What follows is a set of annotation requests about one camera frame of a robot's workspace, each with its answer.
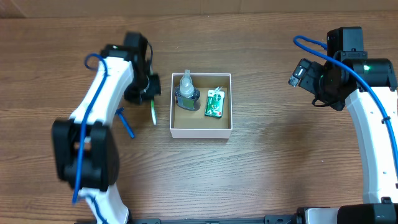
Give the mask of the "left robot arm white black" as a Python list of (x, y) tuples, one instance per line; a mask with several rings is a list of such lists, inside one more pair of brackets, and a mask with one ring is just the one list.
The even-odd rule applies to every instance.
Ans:
[(87, 55), (85, 67), (96, 72), (93, 83), (70, 117), (52, 125), (58, 178), (73, 189), (73, 204), (87, 202), (95, 223), (133, 222), (116, 185), (120, 160), (111, 127), (118, 116), (133, 138), (121, 100), (141, 105), (161, 94), (159, 76), (146, 57), (152, 51), (141, 33), (128, 32), (122, 45), (108, 44)]

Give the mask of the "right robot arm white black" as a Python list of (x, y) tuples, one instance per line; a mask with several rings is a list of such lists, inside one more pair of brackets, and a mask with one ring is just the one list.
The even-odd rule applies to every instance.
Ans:
[(302, 58), (289, 85), (314, 95), (312, 105), (347, 109), (358, 139), (363, 202), (340, 207), (300, 207), (284, 223), (397, 223), (397, 79), (386, 58), (369, 58), (361, 27), (340, 27), (322, 43), (303, 35), (293, 42), (325, 60)]

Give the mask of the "purple soap pump bottle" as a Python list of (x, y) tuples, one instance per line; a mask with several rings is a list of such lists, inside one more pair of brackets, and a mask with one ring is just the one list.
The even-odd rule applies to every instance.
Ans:
[(190, 75), (190, 70), (185, 70), (179, 85), (175, 88), (176, 104), (190, 111), (200, 109), (200, 91), (195, 88)]

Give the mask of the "green Dettol soap packet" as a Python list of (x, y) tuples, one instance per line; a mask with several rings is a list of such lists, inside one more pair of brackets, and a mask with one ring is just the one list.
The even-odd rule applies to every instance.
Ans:
[(213, 118), (222, 118), (224, 106), (225, 92), (221, 86), (214, 90), (209, 90), (205, 107), (205, 116)]

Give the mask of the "green white toothbrush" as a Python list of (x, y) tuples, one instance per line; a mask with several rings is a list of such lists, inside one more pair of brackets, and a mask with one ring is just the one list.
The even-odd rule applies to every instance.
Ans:
[(151, 100), (150, 106), (151, 106), (151, 117), (152, 117), (152, 122), (153, 122), (153, 125), (156, 126), (156, 125), (157, 125), (157, 116), (156, 116), (156, 110), (155, 110), (155, 102), (154, 102), (154, 100)]

